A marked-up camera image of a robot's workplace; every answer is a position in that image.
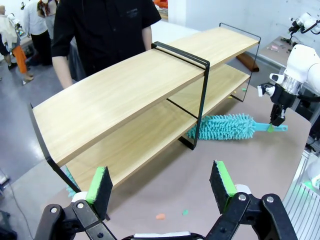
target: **small debris piece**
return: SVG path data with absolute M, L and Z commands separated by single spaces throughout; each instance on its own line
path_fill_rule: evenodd
M 155 219 L 157 219 L 157 220 L 165 220 L 166 219 L 166 215 L 164 213 L 160 213 L 157 216 L 155 216 Z

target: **wooden shelf board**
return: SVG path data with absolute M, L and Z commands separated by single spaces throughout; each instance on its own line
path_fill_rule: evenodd
M 249 79 L 249 75 L 229 65 L 222 65 L 209 73 L 202 115 L 205 116 L 221 101 L 233 94 L 239 86 Z M 198 116 L 204 78 L 188 85 L 170 100 L 190 113 Z
M 213 69 L 257 43 L 218 27 L 171 45 L 209 60 Z M 52 159 L 62 166 L 203 74 L 153 49 L 87 77 L 33 112 Z
M 160 102 L 67 163 L 82 191 L 97 167 L 108 166 L 114 186 L 183 135 L 196 119 L 167 100 Z
M 248 77 L 227 65 L 212 71 L 204 113 L 208 113 L 222 99 L 228 97 Z M 199 79 L 176 93 L 174 99 L 193 112 L 198 112 L 202 84 L 203 79 Z M 96 168 L 101 166 L 108 166 L 116 187 L 195 123 L 194 117 L 165 100 L 96 143 L 67 163 L 67 167 L 82 191 L 89 189 Z

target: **person in white shirt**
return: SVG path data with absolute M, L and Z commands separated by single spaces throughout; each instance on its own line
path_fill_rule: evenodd
M 45 19 L 51 40 L 54 39 L 55 18 L 58 4 L 58 0 L 40 0 L 37 6 L 38 15 Z
M 16 63 L 20 73 L 23 74 L 23 79 L 26 83 L 34 79 L 34 75 L 28 72 L 24 50 L 20 46 L 20 37 L 18 36 L 15 25 L 6 16 L 6 7 L 0 6 L 0 34 L 2 43 L 8 52 L 12 52 L 16 58 Z
M 51 39 L 46 21 L 38 16 L 38 0 L 29 1 L 24 7 L 24 30 L 31 36 L 43 65 L 52 65 Z

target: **green tape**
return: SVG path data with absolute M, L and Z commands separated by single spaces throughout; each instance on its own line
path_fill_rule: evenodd
M 101 183 L 101 180 L 102 180 L 102 177 L 103 177 L 105 171 L 106 171 L 106 168 L 102 167 L 102 166 L 98 167 L 95 171 L 95 174 L 93 176 L 89 191 L 85 197 L 85 200 L 89 204 L 93 204 L 97 198 L 97 194 L 98 194 L 98 191 L 100 188 L 100 183 Z
M 216 161 L 216 163 L 220 173 L 220 177 L 223 182 L 223 186 L 225 188 L 226 194 L 228 195 L 228 198 L 226 200 L 226 203 L 223 209 L 223 212 L 225 212 L 227 209 L 227 206 L 229 205 L 230 200 L 237 193 L 237 189 L 228 173 L 225 163 L 223 161 Z
M 268 129 L 267 129 L 267 132 L 268 132 L 268 133 L 272 133 L 274 130 L 275 130 L 275 129 L 274 129 L 274 126 L 272 126 L 272 123 L 270 123 L 270 125 L 269 125 L 269 127 L 268 127 Z

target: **black shirt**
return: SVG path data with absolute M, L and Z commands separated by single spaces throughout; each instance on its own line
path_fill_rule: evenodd
M 142 29 L 161 19 L 152 0 L 61 0 L 52 56 L 67 56 L 75 37 L 86 74 L 144 52 Z

